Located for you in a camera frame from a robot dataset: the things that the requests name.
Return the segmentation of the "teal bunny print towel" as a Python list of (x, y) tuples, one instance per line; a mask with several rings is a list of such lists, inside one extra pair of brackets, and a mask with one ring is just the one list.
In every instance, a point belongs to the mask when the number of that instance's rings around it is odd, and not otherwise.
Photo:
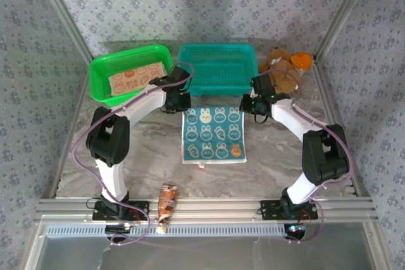
[(244, 113), (238, 107), (193, 107), (183, 113), (184, 164), (204, 166), (246, 161)]

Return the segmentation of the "beige orange animal print towel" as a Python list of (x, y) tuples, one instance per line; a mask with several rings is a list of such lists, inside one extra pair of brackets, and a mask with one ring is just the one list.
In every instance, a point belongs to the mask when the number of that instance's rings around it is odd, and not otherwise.
[(116, 73), (109, 77), (111, 95), (119, 96), (142, 90), (151, 80), (164, 76), (167, 76), (167, 71), (162, 62)]

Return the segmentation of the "teal plastic basket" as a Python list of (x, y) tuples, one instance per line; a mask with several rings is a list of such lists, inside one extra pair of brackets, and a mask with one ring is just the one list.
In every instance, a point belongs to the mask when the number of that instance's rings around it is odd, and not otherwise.
[(195, 69), (188, 89), (194, 96), (243, 95), (258, 75), (256, 53), (249, 44), (184, 44), (178, 61)]

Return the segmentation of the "brown teddy bear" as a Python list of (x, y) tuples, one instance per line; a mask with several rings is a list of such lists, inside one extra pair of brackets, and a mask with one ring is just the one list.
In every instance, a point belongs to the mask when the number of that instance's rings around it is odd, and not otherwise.
[(301, 76), (292, 64), (290, 52), (282, 47), (272, 49), (266, 61), (259, 64), (259, 73), (268, 70), (275, 70), (269, 72), (268, 76), (276, 93), (290, 94), (297, 88), (296, 80), (301, 82)]

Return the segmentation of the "orange lidded toy jar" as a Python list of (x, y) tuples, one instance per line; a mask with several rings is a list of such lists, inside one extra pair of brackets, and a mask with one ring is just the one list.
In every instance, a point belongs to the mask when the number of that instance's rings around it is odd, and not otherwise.
[(290, 57), (290, 60), (300, 76), (303, 76), (313, 65), (312, 55), (306, 52), (295, 53)]

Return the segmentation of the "green plastic basket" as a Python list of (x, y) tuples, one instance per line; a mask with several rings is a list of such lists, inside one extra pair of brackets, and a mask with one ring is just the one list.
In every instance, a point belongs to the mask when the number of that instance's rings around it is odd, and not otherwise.
[(97, 102), (108, 106), (117, 106), (137, 95), (141, 90), (119, 96), (111, 95), (109, 77), (132, 68), (162, 62), (167, 73), (173, 66), (168, 48), (161, 44), (153, 44), (126, 51), (99, 56), (89, 65), (89, 87), (91, 97)]

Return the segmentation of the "brown snack wrapper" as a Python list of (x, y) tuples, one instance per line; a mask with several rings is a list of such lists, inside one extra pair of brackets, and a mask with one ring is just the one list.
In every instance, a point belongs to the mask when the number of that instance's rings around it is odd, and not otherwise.
[(162, 184), (158, 201), (158, 226), (156, 232), (166, 234), (173, 210), (176, 206), (178, 187), (170, 183)]

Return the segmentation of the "shiny metal panel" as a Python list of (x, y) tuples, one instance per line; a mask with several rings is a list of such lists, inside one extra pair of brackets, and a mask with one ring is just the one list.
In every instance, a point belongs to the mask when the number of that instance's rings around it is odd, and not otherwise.
[(396, 270), (371, 223), (314, 224), (300, 242), (160, 236), (123, 246), (108, 236), (48, 237), (50, 224), (39, 226), (21, 270)]

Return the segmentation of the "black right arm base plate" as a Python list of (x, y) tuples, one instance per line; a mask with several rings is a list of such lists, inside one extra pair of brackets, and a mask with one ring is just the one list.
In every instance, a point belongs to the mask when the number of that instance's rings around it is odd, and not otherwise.
[(291, 204), (286, 200), (262, 200), (256, 212), (262, 220), (318, 219), (316, 206), (309, 202)]

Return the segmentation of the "aluminium frame rail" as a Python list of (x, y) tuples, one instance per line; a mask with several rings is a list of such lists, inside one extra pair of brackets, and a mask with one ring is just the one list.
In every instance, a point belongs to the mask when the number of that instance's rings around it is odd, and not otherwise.
[[(215, 198), (178, 199), (171, 217), (174, 224), (257, 223), (259, 199)], [(369, 197), (317, 198), (326, 223), (377, 222), (378, 216)], [(92, 219), (96, 201), (90, 198), (42, 199), (36, 208), (36, 221), (47, 219), (74, 219), (79, 223)]]

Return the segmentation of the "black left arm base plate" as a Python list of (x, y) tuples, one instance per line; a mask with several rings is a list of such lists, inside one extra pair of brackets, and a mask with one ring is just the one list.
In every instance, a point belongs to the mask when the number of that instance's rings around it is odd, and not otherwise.
[[(142, 209), (145, 213), (149, 213), (149, 202), (148, 201), (129, 201), (128, 204)], [(111, 210), (109, 207), (105, 206), (104, 202), (97, 201), (93, 207), (92, 213), (93, 221), (145, 221), (145, 215), (141, 214), (139, 211), (133, 209), (126, 209), (121, 217), (118, 213)]]

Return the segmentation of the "aluminium frame post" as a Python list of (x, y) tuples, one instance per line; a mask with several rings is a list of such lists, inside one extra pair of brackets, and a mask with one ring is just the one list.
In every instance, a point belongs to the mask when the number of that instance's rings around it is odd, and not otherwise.
[(315, 63), (320, 65), (325, 60), (330, 48), (333, 46), (340, 30), (344, 26), (353, 7), (358, 0), (342, 0), (315, 52)]
[(78, 49), (81, 57), (85, 62), (85, 76), (81, 82), (80, 87), (80, 94), (75, 101), (75, 111), (73, 112), (73, 118), (70, 123), (70, 127), (68, 129), (68, 133), (66, 136), (65, 144), (63, 146), (63, 150), (61, 152), (61, 157), (59, 159), (58, 165), (55, 169), (54, 176), (52, 183), (47, 188), (43, 199), (54, 199), (56, 197), (56, 192), (58, 190), (58, 185), (60, 182), (61, 174), (63, 172), (63, 168), (66, 162), (66, 158), (68, 157), (68, 153), (70, 151), (70, 144), (72, 142), (73, 135), (75, 133), (75, 128), (78, 121), (78, 116), (80, 109), (82, 107), (83, 99), (85, 97), (86, 88), (88, 84), (88, 66), (90, 62), (93, 60), (92, 54), (83, 38), (82, 34), (80, 33), (78, 27), (76, 26), (72, 15), (70, 14), (66, 4), (63, 0), (49, 0), (54, 10), (57, 12), (59, 19), (61, 20), (62, 24), (66, 28), (69, 36), (71, 37), (75, 47)]

